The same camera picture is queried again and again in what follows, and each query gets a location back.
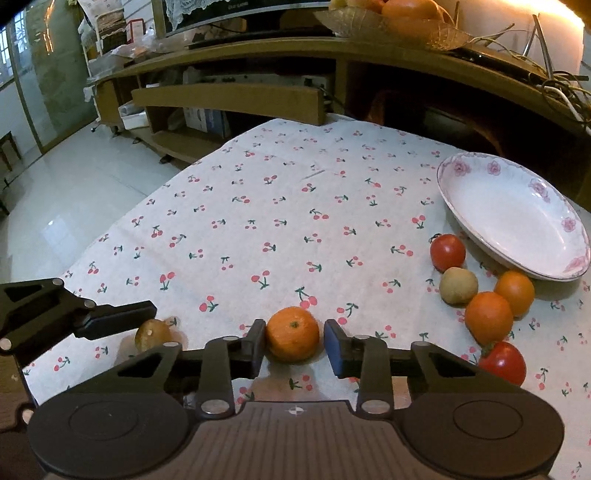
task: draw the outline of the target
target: white ceramic bowl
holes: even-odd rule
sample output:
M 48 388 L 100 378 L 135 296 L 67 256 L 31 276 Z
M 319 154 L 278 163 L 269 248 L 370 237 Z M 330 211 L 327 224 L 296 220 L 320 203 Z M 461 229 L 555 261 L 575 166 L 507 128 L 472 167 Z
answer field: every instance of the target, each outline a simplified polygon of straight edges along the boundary
M 506 267 L 554 281 L 575 280 L 589 268 L 581 219 L 531 170 L 494 155 L 461 153 L 441 162 L 437 184 L 466 233 Z

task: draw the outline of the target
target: cherry print tablecloth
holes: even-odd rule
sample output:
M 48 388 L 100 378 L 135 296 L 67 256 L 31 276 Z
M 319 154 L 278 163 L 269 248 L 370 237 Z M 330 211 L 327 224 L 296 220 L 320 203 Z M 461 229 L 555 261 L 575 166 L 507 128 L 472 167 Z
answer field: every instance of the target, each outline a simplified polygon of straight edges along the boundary
M 256 318 L 301 305 L 350 335 L 390 347 L 428 340 L 476 362 L 463 310 L 437 290 L 429 240 L 462 234 L 437 190 L 449 145 L 331 116 L 322 127 L 272 120 L 175 176 L 95 241 L 63 278 L 97 303 L 150 299 L 185 348 L 244 335 Z M 590 216 L 580 212 L 589 229 Z M 501 269 L 466 239 L 480 290 Z M 591 479 L 591 278 L 537 283 L 537 299 L 510 334 L 528 367 L 524 388 L 566 424 L 553 475 Z M 69 337 L 24 369 L 42 403 L 136 353 L 134 332 Z M 394 379 L 395 389 L 404 385 Z M 305 365 L 263 364 L 233 382 L 236 403 L 348 399 L 355 379 L 333 376 L 325 354 Z M 408 403 L 404 389 L 398 406 Z

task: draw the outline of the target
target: floor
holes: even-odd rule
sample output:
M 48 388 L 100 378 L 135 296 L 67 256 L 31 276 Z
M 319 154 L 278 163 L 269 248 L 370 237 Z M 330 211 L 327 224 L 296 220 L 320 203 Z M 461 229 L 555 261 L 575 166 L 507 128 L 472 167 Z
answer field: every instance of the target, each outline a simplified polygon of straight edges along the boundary
M 0 283 L 62 275 L 90 243 L 187 164 L 133 138 L 84 127 L 37 161 L 25 155 L 0 195 Z

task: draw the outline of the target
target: white wall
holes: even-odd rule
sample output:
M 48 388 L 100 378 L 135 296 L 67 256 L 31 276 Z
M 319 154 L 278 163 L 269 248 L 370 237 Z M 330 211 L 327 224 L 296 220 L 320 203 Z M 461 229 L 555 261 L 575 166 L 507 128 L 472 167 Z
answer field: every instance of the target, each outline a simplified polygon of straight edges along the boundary
M 21 154 L 35 147 L 35 139 L 14 82 L 0 92 L 0 137 L 9 131 L 12 132 Z
M 146 30 L 154 25 L 154 13 L 151 0 L 122 0 L 125 21 L 143 18 Z

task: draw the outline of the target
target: tomato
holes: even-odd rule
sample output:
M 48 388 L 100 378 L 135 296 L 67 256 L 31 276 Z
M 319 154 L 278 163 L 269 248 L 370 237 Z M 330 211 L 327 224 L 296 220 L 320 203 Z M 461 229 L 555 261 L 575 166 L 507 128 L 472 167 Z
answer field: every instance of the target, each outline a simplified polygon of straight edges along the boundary
M 466 247 L 455 235 L 447 233 L 431 243 L 431 261 L 442 273 L 451 267 L 461 267 L 465 259 Z
M 483 350 L 478 366 L 518 387 L 522 386 L 527 373 L 523 356 L 507 342 L 496 343 L 490 352 Z

